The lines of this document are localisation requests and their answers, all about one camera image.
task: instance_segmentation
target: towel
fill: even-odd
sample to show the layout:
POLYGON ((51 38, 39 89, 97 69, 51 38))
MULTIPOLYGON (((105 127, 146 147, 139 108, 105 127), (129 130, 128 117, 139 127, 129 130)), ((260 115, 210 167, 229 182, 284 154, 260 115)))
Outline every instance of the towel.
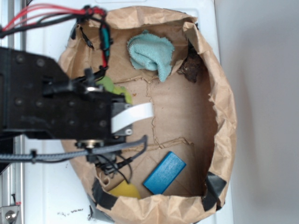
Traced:
POLYGON ((145 30, 132 37, 128 41, 127 48, 135 69, 158 70, 161 82, 169 76, 174 46, 166 37, 161 38, 145 30))

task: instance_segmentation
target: blue wooden block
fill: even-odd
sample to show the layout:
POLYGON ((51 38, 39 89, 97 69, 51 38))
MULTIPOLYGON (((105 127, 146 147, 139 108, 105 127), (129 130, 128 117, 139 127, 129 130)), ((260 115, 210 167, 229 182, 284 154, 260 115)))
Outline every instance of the blue wooden block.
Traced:
POLYGON ((185 166, 184 161, 173 152, 169 152, 143 182, 143 185, 155 195, 162 194, 185 166))

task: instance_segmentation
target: brown paper bag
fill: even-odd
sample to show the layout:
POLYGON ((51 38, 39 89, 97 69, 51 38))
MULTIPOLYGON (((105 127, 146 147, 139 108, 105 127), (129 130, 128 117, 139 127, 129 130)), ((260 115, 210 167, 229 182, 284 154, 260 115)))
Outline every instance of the brown paper bag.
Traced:
MULTIPOLYGON (((154 118, 136 122, 134 134, 127 138, 133 141, 144 134, 149 136, 147 152, 132 162, 132 183, 142 199, 110 195, 107 191, 122 181, 119 175, 109 179, 86 158, 71 160, 97 209, 116 223, 189 224, 224 205, 235 157, 235 102, 223 70, 195 21, 185 13, 153 7, 127 7, 107 15, 114 40, 107 76, 128 89, 134 104, 152 102, 155 112, 154 118), (159 82, 156 72, 135 70, 130 62, 127 41, 145 29, 167 37, 175 47, 172 72, 164 83, 159 82), (187 57, 188 41, 207 68, 196 83, 177 73, 187 57), (187 166, 163 195, 151 195, 142 183, 169 151, 187 166)), ((77 27, 76 39, 69 40, 60 58, 62 69, 71 78, 82 76, 88 67, 97 71, 101 65, 99 24, 91 21, 82 27, 95 49, 86 45, 77 27)), ((72 140, 63 141, 63 146, 67 152, 76 150, 72 140)), ((123 156, 139 150, 124 150, 123 156)), ((127 167, 121 171, 128 174, 127 167)))

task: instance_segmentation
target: gray wall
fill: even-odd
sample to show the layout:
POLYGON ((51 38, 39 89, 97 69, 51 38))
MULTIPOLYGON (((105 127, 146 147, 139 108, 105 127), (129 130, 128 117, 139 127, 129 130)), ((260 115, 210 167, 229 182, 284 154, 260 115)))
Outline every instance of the gray wall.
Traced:
POLYGON ((235 224, 299 223, 299 1, 215 0, 235 93, 235 224))

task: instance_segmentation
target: screw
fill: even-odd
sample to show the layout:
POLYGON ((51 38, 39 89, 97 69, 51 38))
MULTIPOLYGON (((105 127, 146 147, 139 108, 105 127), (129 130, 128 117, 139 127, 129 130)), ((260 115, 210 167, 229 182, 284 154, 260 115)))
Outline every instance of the screw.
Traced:
POLYGON ((39 59, 37 59, 36 64, 38 67, 43 67, 43 66, 45 66, 46 63, 45 63, 45 60, 39 58, 39 59))
POLYGON ((125 130, 125 134, 131 135, 131 134, 133 134, 133 130, 129 128, 129 129, 125 130))
POLYGON ((101 102, 101 103, 99 104, 99 108, 100 108, 100 109, 104 109, 104 107, 105 107, 105 103, 101 102))
POLYGON ((17 106, 21 106, 23 105, 23 100, 21 98, 16 98, 14 100, 14 104, 16 104, 17 106))
POLYGON ((74 125, 75 121, 74 120, 69 120, 69 125, 74 125))
POLYGON ((16 218, 17 218, 17 215, 14 211, 8 211, 6 214, 5 214, 5 218, 6 220, 9 222, 9 223, 13 223, 16 218))
POLYGON ((43 106, 43 102, 41 100, 36 101, 36 106, 37 107, 42 107, 43 106))
POLYGON ((99 122, 99 125, 100 125, 101 127, 106 127, 106 126, 107 126, 107 121, 105 121, 105 120, 101 120, 101 121, 99 122))
POLYGON ((69 101, 69 106, 70 107, 73 107, 75 105, 75 102, 74 101, 69 101))
POLYGON ((25 58, 23 55, 18 54, 17 57, 15 58, 17 60, 17 63, 22 64, 25 61, 25 58))

